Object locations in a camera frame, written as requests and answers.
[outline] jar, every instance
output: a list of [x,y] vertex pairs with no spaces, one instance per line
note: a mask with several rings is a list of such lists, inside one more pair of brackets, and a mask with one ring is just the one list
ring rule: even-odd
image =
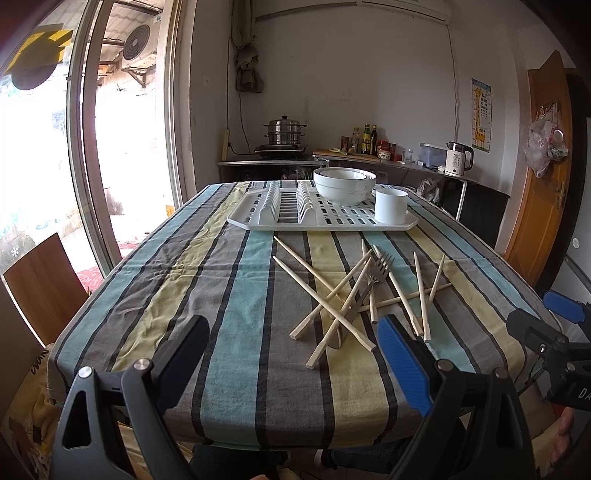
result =
[[390,160],[392,158],[390,144],[385,140],[378,141],[378,158],[380,160]]

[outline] white dish rack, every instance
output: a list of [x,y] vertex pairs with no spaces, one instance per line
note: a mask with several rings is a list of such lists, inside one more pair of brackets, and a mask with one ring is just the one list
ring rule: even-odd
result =
[[263,231],[406,231],[418,223],[407,211],[402,225],[388,225],[374,219],[374,199],[352,207],[333,205],[308,183],[297,188],[280,188],[270,182],[265,190],[247,192],[228,216],[228,222],[244,230]]

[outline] fan grille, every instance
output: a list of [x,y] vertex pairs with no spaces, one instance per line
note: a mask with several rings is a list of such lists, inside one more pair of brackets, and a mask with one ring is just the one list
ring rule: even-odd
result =
[[129,34],[125,44],[123,45],[123,58],[125,60],[133,60],[136,58],[148,43],[150,38],[150,27],[148,25],[140,25]]

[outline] cup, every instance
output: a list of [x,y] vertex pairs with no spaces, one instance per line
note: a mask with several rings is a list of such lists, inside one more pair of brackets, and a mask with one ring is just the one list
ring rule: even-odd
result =
[[375,188],[375,215],[377,222],[402,225],[406,222],[408,193],[384,187]]

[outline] metal bolt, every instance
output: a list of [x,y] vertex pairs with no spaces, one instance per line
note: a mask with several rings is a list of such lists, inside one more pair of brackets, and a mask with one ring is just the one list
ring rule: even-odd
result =
[[442,359],[437,362],[437,368],[443,372],[451,372],[453,370],[453,363],[449,360]]
[[78,370],[78,376],[80,378],[88,378],[92,375],[92,367],[82,367]]
[[146,370],[150,366],[150,360],[147,358],[138,358],[134,362],[134,368],[136,370]]
[[509,372],[504,368],[495,368],[495,376],[500,380],[509,378]]

